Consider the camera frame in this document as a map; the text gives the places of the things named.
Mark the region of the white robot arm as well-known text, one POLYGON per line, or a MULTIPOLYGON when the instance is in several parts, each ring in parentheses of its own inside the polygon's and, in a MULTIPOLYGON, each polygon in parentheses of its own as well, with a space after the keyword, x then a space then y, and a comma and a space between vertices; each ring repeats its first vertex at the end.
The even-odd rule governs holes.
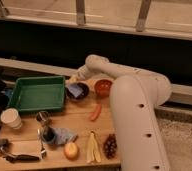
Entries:
POLYGON ((169 79, 145 69, 115 64, 90 55, 70 77, 71 83, 104 73, 114 79, 110 90, 121 171, 170 171, 154 108, 171 96, 169 79))

